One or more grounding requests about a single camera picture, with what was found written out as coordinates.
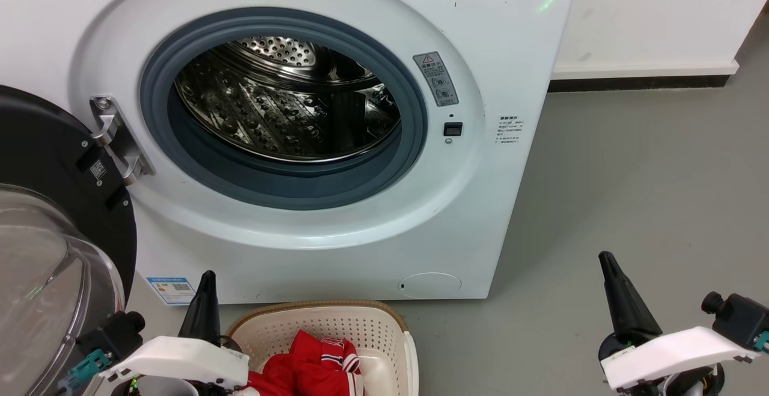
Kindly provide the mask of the grey warning sticker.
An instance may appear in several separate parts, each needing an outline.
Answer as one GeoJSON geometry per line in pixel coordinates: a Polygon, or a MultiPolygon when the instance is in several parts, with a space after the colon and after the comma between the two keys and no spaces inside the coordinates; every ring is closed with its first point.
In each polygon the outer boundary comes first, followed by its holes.
{"type": "Polygon", "coordinates": [[[439,52],[421,53],[412,57],[429,86],[437,106],[459,104],[458,94],[450,73],[439,52]]]}

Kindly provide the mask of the round drain filter cover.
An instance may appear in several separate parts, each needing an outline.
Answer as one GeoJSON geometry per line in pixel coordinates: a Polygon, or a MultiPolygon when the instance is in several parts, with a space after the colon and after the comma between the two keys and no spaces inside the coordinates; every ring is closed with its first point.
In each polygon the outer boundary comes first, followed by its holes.
{"type": "Polygon", "coordinates": [[[407,276],[398,282],[398,291],[412,299],[456,299],[462,283],[454,275],[425,272],[407,276]]]}

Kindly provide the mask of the cream perforated laundry basket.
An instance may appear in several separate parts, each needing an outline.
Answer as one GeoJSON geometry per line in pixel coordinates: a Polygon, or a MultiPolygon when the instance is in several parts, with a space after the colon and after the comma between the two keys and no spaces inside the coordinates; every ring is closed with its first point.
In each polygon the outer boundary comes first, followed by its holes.
{"type": "Polygon", "coordinates": [[[262,306],[236,320],[226,336],[262,371],[269,357],[285,354],[297,331],[347,339],[362,361],[370,396],[419,396],[419,361],[406,321],[381,301],[312,300],[262,306]]]}

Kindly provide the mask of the red and white garment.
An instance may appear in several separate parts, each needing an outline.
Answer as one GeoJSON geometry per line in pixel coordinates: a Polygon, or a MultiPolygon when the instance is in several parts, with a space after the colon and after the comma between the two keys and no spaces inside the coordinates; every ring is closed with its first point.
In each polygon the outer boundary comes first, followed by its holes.
{"type": "Polygon", "coordinates": [[[231,396],[368,396],[357,349],[347,339],[318,339],[299,331],[289,352],[250,371],[231,396]]]}

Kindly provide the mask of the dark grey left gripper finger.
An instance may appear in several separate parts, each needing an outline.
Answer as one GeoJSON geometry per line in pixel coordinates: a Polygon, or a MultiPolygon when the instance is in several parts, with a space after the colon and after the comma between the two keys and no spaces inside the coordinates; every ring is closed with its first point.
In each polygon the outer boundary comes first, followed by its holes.
{"type": "Polygon", "coordinates": [[[187,308],[180,331],[179,338],[192,338],[209,341],[210,324],[208,309],[210,305],[210,272],[201,275],[198,290],[187,308]]]}
{"type": "Polygon", "coordinates": [[[201,276],[200,337],[211,344],[220,344],[219,297],[214,271],[206,271],[201,276]]]}

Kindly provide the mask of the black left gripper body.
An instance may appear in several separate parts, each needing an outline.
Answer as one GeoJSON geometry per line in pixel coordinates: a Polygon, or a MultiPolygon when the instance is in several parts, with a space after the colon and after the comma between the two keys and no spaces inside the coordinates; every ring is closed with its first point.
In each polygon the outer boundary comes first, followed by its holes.
{"type": "Polygon", "coordinates": [[[124,382],[123,396],[231,396],[216,385],[181,379],[132,379],[124,382]]]}

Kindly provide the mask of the blue energy label sticker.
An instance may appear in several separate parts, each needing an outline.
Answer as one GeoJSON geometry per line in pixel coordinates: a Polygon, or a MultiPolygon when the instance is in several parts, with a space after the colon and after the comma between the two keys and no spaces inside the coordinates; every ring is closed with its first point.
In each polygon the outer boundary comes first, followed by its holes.
{"type": "Polygon", "coordinates": [[[195,297],[195,289],[187,278],[146,278],[149,286],[165,305],[189,306],[195,297]]]}

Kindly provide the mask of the stainless steel washing machine drum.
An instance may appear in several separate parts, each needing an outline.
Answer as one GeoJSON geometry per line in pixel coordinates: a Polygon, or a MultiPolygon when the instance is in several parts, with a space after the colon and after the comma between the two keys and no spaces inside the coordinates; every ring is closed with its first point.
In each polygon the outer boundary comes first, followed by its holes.
{"type": "Polygon", "coordinates": [[[385,143],[401,123],[389,89],[360,62],[280,35],[204,51],[180,70],[175,89],[209,133],[281,162],[357,157],[385,143]]]}

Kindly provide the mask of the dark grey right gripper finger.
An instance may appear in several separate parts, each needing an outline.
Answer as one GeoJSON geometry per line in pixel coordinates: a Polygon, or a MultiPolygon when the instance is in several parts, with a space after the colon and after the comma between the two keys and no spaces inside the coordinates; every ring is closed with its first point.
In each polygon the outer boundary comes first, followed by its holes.
{"type": "Polygon", "coordinates": [[[632,317],[631,307],[625,303],[631,299],[630,279],[626,276],[612,252],[599,253],[604,278],[604,290],[612,319],[613,332],[601,342],[601,349],[626,349],[634,344],[634,336],[627,319],[632,317]]]}
{"type": "Polygon", "coordinates": [[[634,343],[645,343],[662,335],[662,329],[632,282],[629,289],[631,290],[631,299],[625,304],[631,307],[632,317],[627,319],[627,324],[632,330],[634,343]]]}

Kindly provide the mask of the small white text label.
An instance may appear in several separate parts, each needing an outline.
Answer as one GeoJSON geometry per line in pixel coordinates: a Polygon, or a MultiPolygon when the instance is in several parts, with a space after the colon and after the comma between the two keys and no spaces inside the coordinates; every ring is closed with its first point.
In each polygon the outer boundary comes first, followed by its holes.
{"type": "Polygon", "coordinates": [[[494,134],[495,144],[518,144],[524,136],[525,119],[521,115],[500,115],[494,134]]]}

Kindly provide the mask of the metal door hinge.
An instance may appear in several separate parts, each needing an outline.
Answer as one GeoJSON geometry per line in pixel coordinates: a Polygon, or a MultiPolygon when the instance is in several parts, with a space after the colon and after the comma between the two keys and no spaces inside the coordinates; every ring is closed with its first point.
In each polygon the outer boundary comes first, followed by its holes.
{"type": "Polygon", "coordinates": [[[96,96],[90,98],[89,106],[99,126],[93,138],[113,158],[126,185],[136,183],[142,177],[156,175],[156,169],[124,120],[117,100],[110,96],[96,96]]]}

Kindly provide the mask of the black washer door with glass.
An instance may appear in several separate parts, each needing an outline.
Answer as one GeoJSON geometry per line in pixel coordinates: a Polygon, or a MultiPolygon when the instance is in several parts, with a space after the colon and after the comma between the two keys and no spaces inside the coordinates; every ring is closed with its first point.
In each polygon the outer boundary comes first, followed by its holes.
{"type": "Polygon", "coordinates": [[[76,338],[126,307],[136,244],[126,183],[89,128],[0,85],[0,396],[81,396],[60,380],[84,359],[76,338]]]}

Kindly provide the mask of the black and white baseboard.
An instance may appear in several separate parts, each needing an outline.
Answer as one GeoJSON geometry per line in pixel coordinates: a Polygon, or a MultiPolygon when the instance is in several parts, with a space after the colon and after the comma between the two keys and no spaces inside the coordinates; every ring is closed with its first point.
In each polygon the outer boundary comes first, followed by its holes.
{"type": "Polygon", "coordinates": [[[558,67],[550,78],[549,94],[623,90],[688,90],[722,88],[738,73],[737,60],[714,64],[643,65],[634,69],[576,69],[558,67]]]}

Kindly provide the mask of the white front-load washing machine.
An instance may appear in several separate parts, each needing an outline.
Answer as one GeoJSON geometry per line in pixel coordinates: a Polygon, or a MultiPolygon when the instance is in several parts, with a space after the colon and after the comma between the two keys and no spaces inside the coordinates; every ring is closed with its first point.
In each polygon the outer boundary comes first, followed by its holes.
{"type": "Polygon", "coordinates": [[[126,185],[134,275],[211,270],[237,303],[411,299],[407,276],[459,278],[456,299],[488,296],[572,0],[0,0],[0,85],[99,131],[89,100],[110,96],[156,175],[126,185]],[[176,168],[149,133],[139,86],[154,49],[203,16],[275,7],[327,16],[393,49],[425,95],[428,133],[406,176],[326,210],[281,210],[220,195],[176,168]],[[439,52],[459,104],[437,106],[412,57],[439,52]],[[495,144],[500,115],[521,115],[518,144],[495,144]],[[445,122],[463,133],[446,138],[445,122]]]}

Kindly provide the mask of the grey rubber door gasket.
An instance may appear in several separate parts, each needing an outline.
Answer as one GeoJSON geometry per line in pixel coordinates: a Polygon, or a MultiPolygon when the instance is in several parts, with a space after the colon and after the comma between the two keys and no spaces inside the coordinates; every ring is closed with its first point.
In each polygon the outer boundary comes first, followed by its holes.
{"type": "Polygon", "coordinates": [[[425,95],[393,49],[327,16],[275,7],[220,11],[176,29],[149,56],[139,99],[152,138],[187,176],[236,201],[300,212],[354,204],[390,188],[417,162],[429,125],[425,95]],[[318,43],[357,60],[395,98],[400,127],[367,153],[324,163],[265,159],[221,141],[190,116],[176,92],[175,78],[204,51],[256,35],[318,43]]]}

